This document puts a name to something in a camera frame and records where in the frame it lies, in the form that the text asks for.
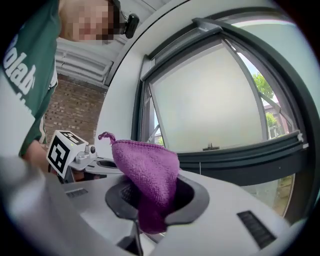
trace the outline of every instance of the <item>black vent slot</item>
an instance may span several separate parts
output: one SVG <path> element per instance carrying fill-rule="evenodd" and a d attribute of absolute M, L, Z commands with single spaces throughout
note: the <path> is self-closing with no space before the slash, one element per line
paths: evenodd
<path fill-rule="evenodd" d="M 79 188 L 77 190 L 72 190 L 72 191 L 66 192 L 66 195 L 69 198 L 76 198 L 76 197 L 79 197 L 79 196 L 84 195 L 86 193 L 88 193 L 87 190 L 85 190 L 84 188 Z"/>
<path fill-rule="evenodd" d="M 106 168 L 117 168 L 117 165 L 109 160 L 100 160 L 97 161 L 96 164 L 100 167 L 106 167 Z"/>
<path fill-rule="evenodd" d="M 251 211 L 239 212 L 237 215 L 260 249 L 265 248 L 276 240 L 276 237 Z"/>

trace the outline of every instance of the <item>brick wall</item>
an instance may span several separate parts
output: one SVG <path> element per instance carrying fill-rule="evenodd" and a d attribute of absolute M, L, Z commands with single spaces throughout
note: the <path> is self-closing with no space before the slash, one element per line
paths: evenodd
<path fill-rule="evenodd" d="M 100 110 L 107 90 L 64 75 L 58 75 L 56 87 L 44 115 L 49 147 L 55 130 L 68 130 L 90 144 L 94 143 Z"/>

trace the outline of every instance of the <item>gray plastic surface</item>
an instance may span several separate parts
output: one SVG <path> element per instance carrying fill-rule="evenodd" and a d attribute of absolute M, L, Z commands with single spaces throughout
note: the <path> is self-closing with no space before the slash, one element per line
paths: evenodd
<path fill-rule="evenodd" d="M 69 166 L 72 167 L 73 169 L 76 169 L 78 171 L 82 171 L 83 169 L 86 168 L 87 165 L 90 165 L 94 159 L 90 158 L 90 154 L 86 153 L 86 152 L 80 152 L 83 155 L 87 154 L 85 158 L 80 158 L 78 159 L 78 162 L 76 162 L 75 160 L 72 161 Z"/>
<path fill-rule="evenodd" d="M 278 255 L 279 252 L 284 252 L 300 233 L 305 223 L 306 219 L 296 222 L 288 230 L 285 230 L 283 234 L 273 243 L 252 256 Z"/>
<path fill-rule="evenodd" d="M 193 223 L 170 226 L 151 256 L 265 255 L 277 240 L 260 251 L 237 216 L 243 211 L 252 211 L 276 237 L 289 237 L 287 243 L 294 237 L 284 219 L 240 187 L 191 172 L 180 174 L 207 189 L 209 205 Z M 0 158 L 4 207 L 17 228 L 47 255 L 130 255 L 115 244 L 128 235 L 131 224 L 116 218 L 104 200 L 108 188 L 123 179 L 110 174 L 62 186 L 56 176 L 44 175 L 20 158 Z M 65 191 L 79 188 L 88 193 L 70 200 Z M 275 246 L 271 252 L 277 255 L 280 249 Z"/>
<path fill-rule="evenodd" d="M 0 194 L 14 225 L 43 255 L 132 255 L 86 223 L 56 176 L 19 157 L 0 157 Z"/>

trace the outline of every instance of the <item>green t-shirt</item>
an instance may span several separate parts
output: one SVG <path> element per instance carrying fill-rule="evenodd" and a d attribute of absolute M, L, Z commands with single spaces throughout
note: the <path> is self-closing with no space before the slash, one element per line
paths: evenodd
<path fill-rule="evenodd" d="M 30 17 L 13 38 L 0 66 L 0 74 L 35 118 L 21 155 L 33 140 L 46 143 L 44 114 L 58 84 L 55 65 L 61 30 L 58 9 L 59 0 L 49 0 Z"/>

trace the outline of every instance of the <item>purple cloth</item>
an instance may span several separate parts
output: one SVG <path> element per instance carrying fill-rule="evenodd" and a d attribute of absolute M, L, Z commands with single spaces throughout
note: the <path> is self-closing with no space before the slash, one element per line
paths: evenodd
<path fill-rule="evenodd" d="M 142 231 L 166 231 L 165 217 L 172 211 L 179 172 L 176 153 L 163 146 L 133 140 L 117 140 L 104 132 L 98 139 L 110 138 L 113 160 L 142 192 L 138 205 Z"/>

